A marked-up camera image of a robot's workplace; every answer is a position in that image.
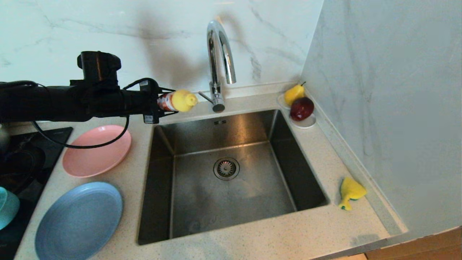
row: sink basin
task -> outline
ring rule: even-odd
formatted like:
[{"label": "sink basin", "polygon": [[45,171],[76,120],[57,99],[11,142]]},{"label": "sink basin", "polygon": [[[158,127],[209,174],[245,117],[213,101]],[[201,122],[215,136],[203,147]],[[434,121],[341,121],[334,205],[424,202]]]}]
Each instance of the sink basin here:
[{"label": "sink basin", "polygon": [[279,110],[154,128],[138,244],[327,204]]}]

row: countertop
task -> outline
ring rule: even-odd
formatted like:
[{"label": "countertop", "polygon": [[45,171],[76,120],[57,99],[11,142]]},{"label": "countertop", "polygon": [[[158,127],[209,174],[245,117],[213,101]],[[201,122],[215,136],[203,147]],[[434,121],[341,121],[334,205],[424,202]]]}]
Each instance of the countertop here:
[{"label": "countertop", "polygon": [[[270,109],[281,109],[287,119],[288,111],[278,106],[277,96],[274,93],[227,99],[226,110],[221,114],[213,113],[209,104],[202,102],[189,113],[161,118],[161,124]],[[41,126],[44,130],[72,126],[70,143],[87,130],[105,124],[123,126],[125,119],[94,118],[85,123],[47,122]],[[71,177],[63,169],[64,152],[61,154],[15,259],[37,259],[35,234],[48,208],[67,191],[93,181],[116,186],[122,194],[124,209],[114,235],[92,259],[311,259],[390,237],[366,198],[353,202],[352,211],[338,208],[341,180],[351,175],[321,128],[317,124],[309,129],[289,125],[328,197],[326,206],[139,246],[136,240],[153,125],[144,124],[141,115],[131,116],[128,130],[133,138],[132,147],[125,160],[110,171],[86,179]],[[32,126],[10,130],[12,134],[35,131]]]}]

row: bottle label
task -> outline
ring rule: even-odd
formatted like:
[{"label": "bottle label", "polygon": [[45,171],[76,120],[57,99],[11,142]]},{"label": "bottle label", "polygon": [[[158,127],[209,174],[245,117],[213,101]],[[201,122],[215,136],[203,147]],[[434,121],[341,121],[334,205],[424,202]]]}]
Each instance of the bottle label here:
[{"label": "bottle label", "polygon": [[178,111],[175,109],[175,107],[172,104],[173,93],[174,92],[162,94],[157,99],[157,105],[159,106],[160,109],[164,111]]}]

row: pink plate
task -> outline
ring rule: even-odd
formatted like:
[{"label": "pink plate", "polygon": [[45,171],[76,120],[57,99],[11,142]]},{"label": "pink plate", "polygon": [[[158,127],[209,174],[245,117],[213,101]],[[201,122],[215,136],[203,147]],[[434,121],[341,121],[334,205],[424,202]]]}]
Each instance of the pink plate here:
[{"label": "pink plate", "polygon": [[[95,145],[108,142],[122,133],[119,125],[105,125],[94,128],[79,136],[72,145]],[[85,178],[105,173],[119,164],[127,155],[132,143],[128,132],[117,141],[93,149],[68,148],[62,159],[66,172],[74,177]]]}]

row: apple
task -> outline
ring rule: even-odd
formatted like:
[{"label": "apple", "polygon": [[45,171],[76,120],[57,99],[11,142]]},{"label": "apple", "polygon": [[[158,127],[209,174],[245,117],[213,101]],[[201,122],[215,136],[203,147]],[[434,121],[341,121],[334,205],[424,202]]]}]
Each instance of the apple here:
[{"label": "apple", "polygon": [[290,117],[295,121],[302,121],[309,117],[315,109],[315,104],[311,99],[303,97],[295,100],[290,107]]}]

